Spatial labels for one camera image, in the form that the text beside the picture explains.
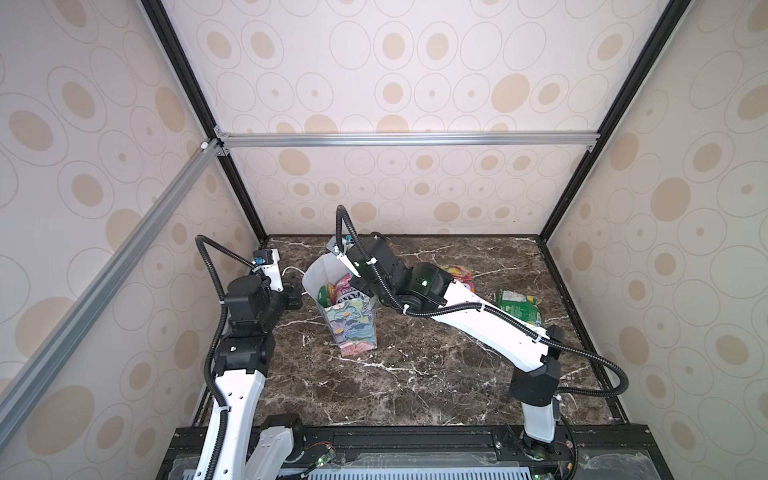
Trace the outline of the yellow green Fox's candy packet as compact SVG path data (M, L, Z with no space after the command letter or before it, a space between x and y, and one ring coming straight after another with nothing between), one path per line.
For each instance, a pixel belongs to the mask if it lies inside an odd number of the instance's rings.
M334 285L332 283L327 283L321 286L318 290L316 301L323 309L333 306L336 302Z

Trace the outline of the colourful painted paper bag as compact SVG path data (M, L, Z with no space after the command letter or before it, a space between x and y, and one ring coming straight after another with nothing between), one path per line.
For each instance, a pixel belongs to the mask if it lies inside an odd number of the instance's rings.
M355 356L377 347L375 309L365 295L355 289L344 297L344 302L323 309L316 301L321 286L333 285L346 274L347 268L331 253L320 256L307 269L289 266L283 269L288 279L301 281L303 291L309 296L309 304L319 311L340 349L343 357Z

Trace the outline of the pink Fox's candy packet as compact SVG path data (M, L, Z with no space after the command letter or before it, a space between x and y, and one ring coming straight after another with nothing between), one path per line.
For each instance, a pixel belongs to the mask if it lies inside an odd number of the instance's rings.
M334 284L334 302L344 302L344 297L355 292L355 288L350 285L352 275L346 274Z

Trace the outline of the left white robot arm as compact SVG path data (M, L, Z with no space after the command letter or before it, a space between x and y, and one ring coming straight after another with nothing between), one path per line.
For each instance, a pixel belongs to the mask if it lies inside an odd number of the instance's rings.
M250 441L276 346L273 330L285 311L302 307L301 288L286 283L278 291L269 277L256 273L218 292L221 318L204 371L214 403L195 477L275 479L286 461L303 455L299 416L268 417L256 446Z

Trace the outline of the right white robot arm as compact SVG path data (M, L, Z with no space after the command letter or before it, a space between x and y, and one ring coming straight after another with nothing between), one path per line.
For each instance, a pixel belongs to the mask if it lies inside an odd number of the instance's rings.
M351 273L350 284L405 316L430 318L494 349L514 365L509 395L522 404L524 437L555 439L562 333L519 320L479 297L439 266L408 267L381 237L350 243L334 256Z

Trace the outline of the orange red Fox's candy packet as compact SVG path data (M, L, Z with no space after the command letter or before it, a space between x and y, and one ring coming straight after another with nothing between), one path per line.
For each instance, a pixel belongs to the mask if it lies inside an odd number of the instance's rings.
M461 283L468 290L475 292L473 275L469 269L462 266L448 266L444 267L444 270L451 274L455 280Z

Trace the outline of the green snack packet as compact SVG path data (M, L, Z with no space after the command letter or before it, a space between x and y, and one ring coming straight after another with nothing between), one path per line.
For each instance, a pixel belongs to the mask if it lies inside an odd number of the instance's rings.
M542 324L537 297L500 288L495 298L496 306L516 319L534 326Z

